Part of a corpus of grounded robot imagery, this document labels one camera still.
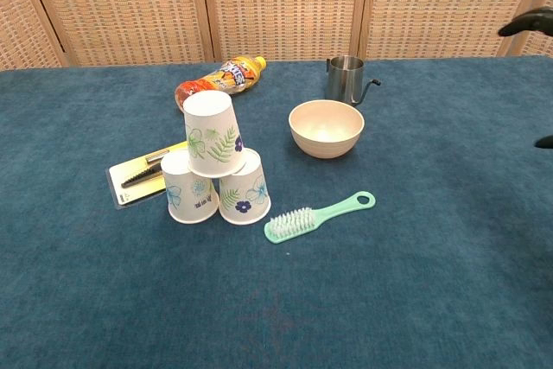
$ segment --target mint green brush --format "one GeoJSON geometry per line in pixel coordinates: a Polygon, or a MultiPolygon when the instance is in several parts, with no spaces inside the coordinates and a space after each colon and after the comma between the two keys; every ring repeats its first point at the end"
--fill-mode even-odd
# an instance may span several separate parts
{"type": "Polygon", "coordinates": [[[358,192],[349,198],[330,207],[311,209],[304,207],[292,212],[283,213],[265,224],[265,236],[273,244],[299,237],[314,231],[323,222],[343,213],[369,209],[377,202],[369,192],[358,192]]]}

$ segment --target paper cup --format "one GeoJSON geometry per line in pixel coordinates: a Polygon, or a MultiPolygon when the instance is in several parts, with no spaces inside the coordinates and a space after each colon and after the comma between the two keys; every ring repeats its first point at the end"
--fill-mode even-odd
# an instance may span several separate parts
{"type": "Polygon", "coordinates": [[[162,159],[162,172],[169,213],[182,224],[196,224],[217,211],[219,196],[211,179],[190,171],[188,159],[188,150],[170,151],[162,159]]]}
{"type": "Polygon", "coordinates": [[[245,163],[244,145],[231,97],[221,91],[197,92],[182,109],[190,170],[211,178],[238,172],[245,163]]]}
{"type": "Polygon", "coordinates": [[[257,222],[270,210],[261,157],[252,149],[244,149],[244,155],[244,167],[219,180],[219,211],[225,220],[235,225],[257,222]]]}

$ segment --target beige bowl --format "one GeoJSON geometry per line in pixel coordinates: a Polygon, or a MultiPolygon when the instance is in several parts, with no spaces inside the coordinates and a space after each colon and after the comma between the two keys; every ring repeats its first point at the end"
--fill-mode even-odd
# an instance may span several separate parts
{"type": "Polygon", "coordinates": [[[298,105],[290,113],[288,122],[300,149],[320,159],[332,159],[347,153],[365,127],[359,111],[330,99],[298,105]]]}

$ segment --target juice bottle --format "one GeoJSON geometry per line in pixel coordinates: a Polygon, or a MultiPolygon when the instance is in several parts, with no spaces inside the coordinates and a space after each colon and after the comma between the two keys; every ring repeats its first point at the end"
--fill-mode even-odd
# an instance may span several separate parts
{"type": "Polygon", "coordinates": [[[175,89],[175,101],[182,111],[182,103],[195,92],[204,90],[219,90],[227,94],[241,92],[253,86],[267,67],[263,56],[255,58],[240,55],[228,60],[215,72],[199,80],[184,81],[175,89]]]}

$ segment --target brush bristles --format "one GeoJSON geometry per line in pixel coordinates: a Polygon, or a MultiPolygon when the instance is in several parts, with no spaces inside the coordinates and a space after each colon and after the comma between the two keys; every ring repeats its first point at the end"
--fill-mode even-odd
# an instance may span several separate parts
{"type": "Polygon", "coordinates": [[[315,226],[315,216],[310,207],[283,213],[269,221],[270,231],[279,238],[310,231],[313,226],[315,226]]]}

